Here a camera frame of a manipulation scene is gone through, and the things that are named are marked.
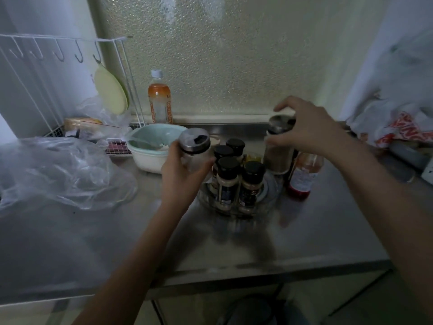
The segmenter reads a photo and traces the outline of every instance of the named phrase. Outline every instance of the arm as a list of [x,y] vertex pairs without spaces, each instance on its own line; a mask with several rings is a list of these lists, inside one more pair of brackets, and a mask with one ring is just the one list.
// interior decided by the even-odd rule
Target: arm
[[296,111],[294,129],[269,137],[267,143],[323,155],[341,171],[394,265],[433,319],[433,217],[325,109],[288,97],[275,110],[287,106]]
[[212,167],[209,160],[190,174],[181,164],[178,142],[162,168],[161,206],[131,254],[75,319],[78,324],[134,324],[171,234]]

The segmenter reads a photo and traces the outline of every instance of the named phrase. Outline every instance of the frosted glass window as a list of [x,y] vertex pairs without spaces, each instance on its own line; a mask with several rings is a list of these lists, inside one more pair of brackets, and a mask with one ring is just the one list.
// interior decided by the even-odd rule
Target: frosted glass window
[[335,113],[385,4],[97,0],[91,6],[105,37],[133,36],[126,47],[146,114],[150,70],[159,68],[171,89],[173,114],[229,115],[266,114],[289,94]]

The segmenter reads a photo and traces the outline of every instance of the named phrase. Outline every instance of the spice bottle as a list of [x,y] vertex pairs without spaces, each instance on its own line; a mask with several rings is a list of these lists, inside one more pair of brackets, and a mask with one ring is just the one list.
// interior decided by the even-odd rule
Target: spice bottle
[[245,148],[245,142],[241,139],[230,138],[226,141],[226,146],[233,149],[233,156],[236,157],[239,164],[243,162],[243,149]]
[[[275,115],[269,119],[267,136],[282,134],[295,126],[296,119],[288,115]],[[263,164],[274,175],[285,174],[289,171],[293,158],[293,147],[266,145]]]
[[239,211],[244,214],[252,214],[256,205],[256,197],[260,192],[265,174],[265,166],[257,161],[244,164],[242,181],[239,191]]
[[322,166],[322,156],[300,153],[296,159],[290,181],[286,184],[287,193],[301,200],[306,199],[310,195],[311,186]]
[[235,201],[239,185],[240,164],[234,156],[220,158],[217,162],[218,174],[218,203],[216,206],[222,211],[229,211]]
[[218,166],[216,162],[222,157],[233,156],[233,149],[226,145],[216,146],[214,148],[214,156],[216,160],[214,166],[212,167],[212,182],[209,184],[209,190],[212,192],[212,194],[218,196],[219,183],[217,180]]
[[152,82],[147,93],[149,95],[150,111],[154,123],[173,123],[171,115],[171,92],[162,81],[162,70],[151,70]]
[[179,146],[183,152],[182,163],[190,172],[200,169],[203,163],[212,157],[209,133],[202,128],[182,131],[179,136]]

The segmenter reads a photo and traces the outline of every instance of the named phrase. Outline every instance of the hook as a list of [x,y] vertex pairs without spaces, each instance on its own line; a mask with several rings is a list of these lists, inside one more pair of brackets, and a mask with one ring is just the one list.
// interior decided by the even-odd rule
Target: hook
[[31,50],[29,51],[30,54],[31,54],[33,57],[35,57],[36,59],[38,59],[38,60],[44,60],[44,55],[42,54],[42,51],[41,51],[41,48],[39,47],[38,42],[36,41],[35,38],[33,38],[33,41],[36,43],[36,47],[38,47],[38,51],[39,51],[39,54],[41,55],[41,57],[37,57],[37,56],[33,53],[33,51],[31,51]]
[[81,60],[79,60],[79,58],[77,57],[76,54],[74,54],[74,55],[75,55],[75,58],[78,60],[78,62],[81,64],[84,61],[83,53],[81,52],[81,49],[80,49],[80,46],[78,45],[77,40],[75,40],[75,44],[77,45],[78,51],[80,52]]
[[53,51],[52,53],[53,53],[53,55],[55,55],[55,56],[57,57],[57,59],[58,59],[59,61],[64,62],[64,54],[63,54],[62,48],[60,47],[60,45],[59,45],[57,39],[55,39],[55,42],[56,42],[56,44],[57,44],[57,48],[60,50],[60,53],[62,54],[62,58],[60,58],[60,57],[58,56],[58,54],[56,54],[54,51]]
[[[24,54],[23,54],[23,52],[21,51],[21,48],[19,47],[19,45],[18,45],[18,43],[16,42],[16,40],[15,40],[14,37],[12,37],[12,40],[15,42],[16,48],[18,49],[19,53],[21,54],[21,57],[20,57],[20,58],[23,59],[23,58],[24,58]],[[11,54],[13,54],[16,58],[19,58],[16,54],[14,54],[14,52],[12,51],[12,49],[9,49],[9,51],[10,51]]]
[[98,64],[100,64],[102,58],[101,58],[101,54],[99,53],[99,48],[98,48],[98,44],[96,43],[96,41],[95,41],[95,48],[96,48],[96,51],[98,51],[98,58],[99,58],[99,59],[96,59],[95,55],[93,55],[93,58],[96,60],[96,62],[97,62]]

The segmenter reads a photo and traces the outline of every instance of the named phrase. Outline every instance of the person's left hand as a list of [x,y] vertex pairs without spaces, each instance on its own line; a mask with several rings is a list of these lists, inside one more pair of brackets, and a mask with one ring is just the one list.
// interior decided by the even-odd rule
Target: person's left hand
[[210,158],[194,173],[181,162],[182,151],[176,140],[170,145],[168,157],[162,166],[162,207],[181,211],[183,215],[197,196],[200,185],[208,175],[215,159]]

